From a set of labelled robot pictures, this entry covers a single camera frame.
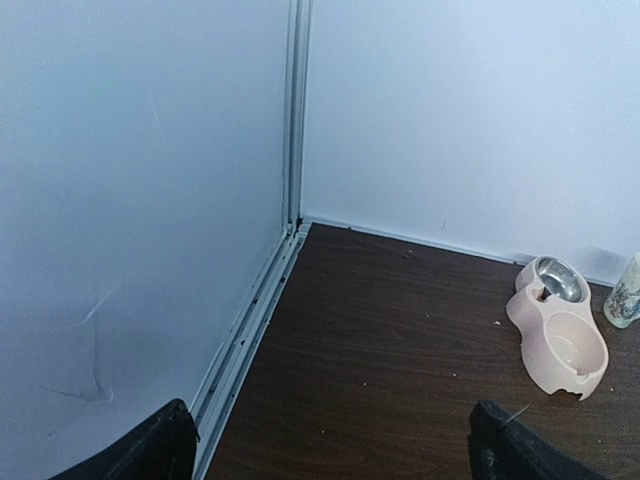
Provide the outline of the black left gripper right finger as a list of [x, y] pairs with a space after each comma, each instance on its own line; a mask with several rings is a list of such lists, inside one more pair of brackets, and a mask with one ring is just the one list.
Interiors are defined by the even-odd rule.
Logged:
[[469, 417], [468, 454], [474, 479], [602, 479], [547, 443], [497, 403], [481, 400]]

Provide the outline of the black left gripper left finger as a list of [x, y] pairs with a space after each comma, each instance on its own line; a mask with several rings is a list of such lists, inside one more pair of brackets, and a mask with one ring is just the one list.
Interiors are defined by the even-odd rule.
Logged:
[[57, 474], [58, 480], [191, 480], [196, 425], [181, 399], [173, 399], [112, 445]]

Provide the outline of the pink double pet feeder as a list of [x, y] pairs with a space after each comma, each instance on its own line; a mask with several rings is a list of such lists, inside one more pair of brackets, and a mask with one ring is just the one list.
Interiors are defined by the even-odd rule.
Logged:
[[569, 303], [549, 295], [531, 260], [517, 275], [506, 314], [521, 335], [521, 358], [532, 381], [545, 393], [565, 391], [589, 398], [609, 363], [609, 351], [591, 309], [591, 289], [579, 275], [586, 298]]

